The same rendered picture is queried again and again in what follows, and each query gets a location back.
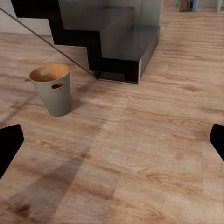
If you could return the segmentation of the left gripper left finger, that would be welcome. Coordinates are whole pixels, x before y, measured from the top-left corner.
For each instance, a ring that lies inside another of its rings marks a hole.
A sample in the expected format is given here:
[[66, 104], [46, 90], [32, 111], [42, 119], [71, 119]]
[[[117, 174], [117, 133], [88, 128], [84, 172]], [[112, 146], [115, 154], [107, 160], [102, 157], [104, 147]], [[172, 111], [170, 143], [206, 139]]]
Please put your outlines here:
[[0, 129], [0, 179], [24, 142], [19, 124]]

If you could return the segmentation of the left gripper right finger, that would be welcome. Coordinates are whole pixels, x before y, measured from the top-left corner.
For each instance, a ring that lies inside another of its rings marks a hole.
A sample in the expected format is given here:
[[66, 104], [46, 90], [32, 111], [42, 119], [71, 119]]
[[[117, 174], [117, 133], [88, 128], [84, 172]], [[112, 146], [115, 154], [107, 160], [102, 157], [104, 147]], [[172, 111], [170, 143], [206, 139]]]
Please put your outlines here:
[[224, 126], [213, 125], [210, 133], [210, 142], [224, 161]]

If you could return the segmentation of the trash can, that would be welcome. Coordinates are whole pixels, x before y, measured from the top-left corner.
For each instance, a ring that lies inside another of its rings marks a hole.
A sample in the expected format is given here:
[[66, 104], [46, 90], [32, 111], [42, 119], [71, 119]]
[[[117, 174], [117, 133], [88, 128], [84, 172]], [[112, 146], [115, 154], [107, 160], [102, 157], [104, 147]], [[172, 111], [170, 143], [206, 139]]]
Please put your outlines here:
[[[43, 70], [51, 73], [41, 75]], [[70, 69], [63, 64], [49, 64], [33, 70], [29, 78], [50, 115], [62, 117], [71, 111]]]

